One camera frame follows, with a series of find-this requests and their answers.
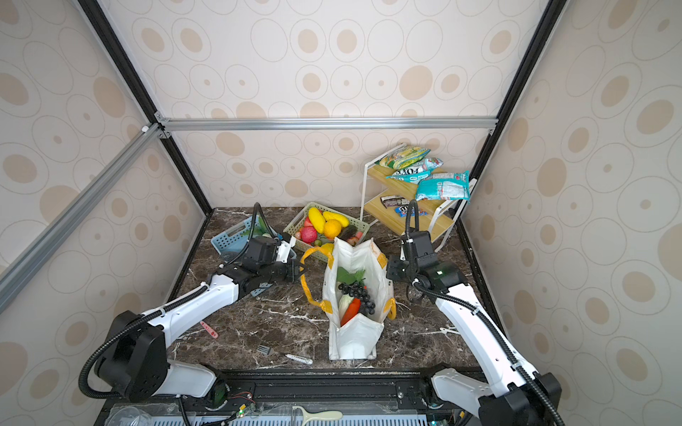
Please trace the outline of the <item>red chili pepper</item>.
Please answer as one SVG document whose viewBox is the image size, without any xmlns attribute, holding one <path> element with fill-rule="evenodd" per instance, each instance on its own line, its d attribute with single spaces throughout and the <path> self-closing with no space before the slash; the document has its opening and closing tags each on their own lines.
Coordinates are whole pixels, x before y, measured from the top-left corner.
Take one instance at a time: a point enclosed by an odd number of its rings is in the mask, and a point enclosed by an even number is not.
<svg viewBox="0 0 682 426">
<path fill-rule="evenodd" d="M 350 305 L 346 308 L 346 311 L 344 313 L 344 316 L 342 317 L 340 323 L 341 326 L 344 327 L 346 323 L 351 321 L 359 312 L 360 309 L 362 308 L 362 301 L 358 298 L 354 298 Z"/>
</svg>

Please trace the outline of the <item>white radish with leaves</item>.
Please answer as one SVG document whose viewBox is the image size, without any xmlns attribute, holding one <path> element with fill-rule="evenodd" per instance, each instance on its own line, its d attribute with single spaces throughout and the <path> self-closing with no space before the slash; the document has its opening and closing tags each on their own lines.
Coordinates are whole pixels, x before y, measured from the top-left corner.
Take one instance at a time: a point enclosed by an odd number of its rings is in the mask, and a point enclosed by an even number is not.
<svg viewBox="0 0 682 426">
<path fill-rule="evenodd" d="M 340 300 L 339 300 L 339 316 L 340 317 L 343 317 L 346 314 L 346 311 L 352 302 L 353 302 L 353 297 L 348 295 L 348 294 L 344 294 L 340 298 Z"/>
</svg>

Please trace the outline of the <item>green grape leaf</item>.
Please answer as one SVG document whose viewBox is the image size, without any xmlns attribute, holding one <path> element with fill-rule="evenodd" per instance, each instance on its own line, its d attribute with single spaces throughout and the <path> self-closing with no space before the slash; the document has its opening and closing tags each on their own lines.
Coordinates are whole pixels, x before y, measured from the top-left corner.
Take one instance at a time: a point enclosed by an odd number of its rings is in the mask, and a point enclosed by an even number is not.
<svg viewBox="0 0 682 426">
<path fill-rule="evenodd" d="M 337 281 L 341 284 L 353 285 L 355 283 L 362 283 L 364 280 L 364 275 L 364 270 L 350 272 L 343 267 L 339 267 L 339 269 L 337 269 Z"/>
</svg>

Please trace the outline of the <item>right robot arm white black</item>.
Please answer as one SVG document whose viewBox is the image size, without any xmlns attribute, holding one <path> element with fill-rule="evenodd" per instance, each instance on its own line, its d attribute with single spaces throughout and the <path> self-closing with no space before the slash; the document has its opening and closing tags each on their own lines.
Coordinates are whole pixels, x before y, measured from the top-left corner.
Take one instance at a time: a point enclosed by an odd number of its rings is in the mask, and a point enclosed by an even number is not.
<svg viewBox="0 0 682 426">
<path fill-rule="evenodd" d="M 434 372 L 428 383 L 437 404 L 449 402 L 483 425 L 561 425 L 561 385 L 540 374 L 505 337 L 485 311 L 460 269 L 438 258 L 431 234 L 419 228 L 417 201 L 408 205 L 401 255 L 392 256 L 387 277 L 404 282 L 431 300 L 456 327 L 485 379 L 464 376 L 453 367 Z"/>
</svg>

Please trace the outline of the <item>black grapes bunch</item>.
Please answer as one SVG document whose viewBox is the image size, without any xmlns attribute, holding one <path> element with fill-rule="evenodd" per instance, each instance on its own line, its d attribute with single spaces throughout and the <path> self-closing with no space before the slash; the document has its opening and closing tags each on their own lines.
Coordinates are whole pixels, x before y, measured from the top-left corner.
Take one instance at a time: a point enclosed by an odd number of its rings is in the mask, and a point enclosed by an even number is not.
<svg viewBox="0 0 682 426">
<path fill-rule="evenodd" d="M 358 298 L 362 301 L 362 308 L 359 313 L 366 316 L 375 313 L 376 304 L 371 298 L 368 288 L 363 283 L 355 283 L 353 285 L 339 283 L 337 289 L 342 293 L 342 296 L 348 294 L 353 298 Z"/>
</svg>

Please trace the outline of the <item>blue plastic vegetable basket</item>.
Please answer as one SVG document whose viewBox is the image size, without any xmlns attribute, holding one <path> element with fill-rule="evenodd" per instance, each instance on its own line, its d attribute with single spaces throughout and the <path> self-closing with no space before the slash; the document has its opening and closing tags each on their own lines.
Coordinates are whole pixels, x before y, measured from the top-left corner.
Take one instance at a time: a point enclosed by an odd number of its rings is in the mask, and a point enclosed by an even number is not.
<svg viewBox="0 0 682 426">
<path fill-rule="evenodd" d="M 215 248 L 220 258 L 230 262 L 244 249 L 249 240 L 252 225 L 252 218 L 246 218 L 242 222 L 230 227 L 229 229 L 217 234 L 211 239 L 211 245 Z M 252 236 L 266 236 L 281 240 L 282 236 L 277 234 L 272 227 L 268 227 L 266 221 L 261 216 L 256 216 L 256 226 Z"/>
</svg>

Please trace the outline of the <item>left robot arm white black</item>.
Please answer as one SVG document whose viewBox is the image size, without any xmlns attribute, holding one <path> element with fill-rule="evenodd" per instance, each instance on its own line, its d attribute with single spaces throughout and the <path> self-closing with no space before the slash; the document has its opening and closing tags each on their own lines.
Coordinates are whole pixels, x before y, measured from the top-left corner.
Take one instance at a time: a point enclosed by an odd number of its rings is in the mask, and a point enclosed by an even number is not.
<svg viewBox="0 0 682 426">
<path fill-rule="evenodd" d="M 121 397 L 130 403 L 187 396 L 205 400 L 210 408 L 226 403 L 230 388 L 218 369 L 169 360 L 167 351 L 211 314 L 304 274 L 294 253 L 296 238 L 276 232 L 258 203 L 250 222 L 264 225 L 266 232 L 250 230 L 243 248 L 195 289 L 141 314 L 125 311 L 115 317 L 105 342 L 78 376 L 81 394 L 89 399 Z"/>
</svg>

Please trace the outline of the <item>white grocery bag yellow handles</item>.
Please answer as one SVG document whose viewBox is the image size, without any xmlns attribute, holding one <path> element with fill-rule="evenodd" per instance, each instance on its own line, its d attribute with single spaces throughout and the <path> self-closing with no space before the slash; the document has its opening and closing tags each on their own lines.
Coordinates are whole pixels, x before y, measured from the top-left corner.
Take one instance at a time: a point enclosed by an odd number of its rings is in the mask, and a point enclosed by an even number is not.
<svg viewBox="0 0 682 426">
<path fill-rule="evenodd" d="M 301 286 L 308 302 L 329 319 L 329 359 L 374 360 L 384 322 L 397 313 L 387 257 L 372 240 L 352 246 L 336 239 L 331 248 L 311 248 L 302 259 L 314 254 L 326 261 L 321 300 L 313 298 L 305 276 Z"/>
</svg>

